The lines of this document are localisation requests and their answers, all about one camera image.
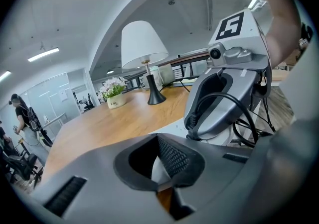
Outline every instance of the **office chair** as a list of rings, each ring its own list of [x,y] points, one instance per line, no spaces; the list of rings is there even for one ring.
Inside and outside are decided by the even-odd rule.
[[[41,180],[41,175],[43,173],[43,167],[36,172],[38,168],[35,166],[36,156],[34,154],[28,155],[26,158],[25,155],[27,152],[24,150],[20,156],[5,156],[2,149],[0,149],[0,158],[7,163],[6,168],[12,168],[14,172],[11,175],[10,182],[13,182],[14,175],[19,175],[23,180],[30,180],[31,175],[35,175],[34,178],[34,187],[36,186],[38,180]]]
[[[90,109],[94,108],[94,105],[91,101],[90,93],[88,94],[88,99],[89,100],[87,102],[85,102],[86,106],[84,107],[84,110],[90,110]]]

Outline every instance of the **wooden table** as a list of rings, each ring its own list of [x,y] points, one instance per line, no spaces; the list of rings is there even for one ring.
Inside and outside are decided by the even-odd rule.
[[[124,94],[127,103],[122,107],[111,110],[102,104],[64,124],[50,150],[43,180],[89,150],[151,133],[182,118],[189,93],[183,87],[164,88],[161,93],[166,101],[149,106],[149,91],[133,90]]]

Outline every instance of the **woman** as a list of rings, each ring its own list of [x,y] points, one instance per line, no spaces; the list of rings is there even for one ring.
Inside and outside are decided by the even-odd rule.
[[[28,149],[30,153],[36,155],[42,166],[45,165],[46,159],[48,157],[48,152],[42,146],[40,141],[37,139],[37,134],[35,131],[31,130],[30,122],[28,118],[28,107],[23,101],[22,97],[17,94],[13,94],[11,96],[12,105],[15,107],[15,114],[18,118],[20,124],[17,127],[15,133],[19,134],[21,130],[23,130],[26,142],[25,147]]]

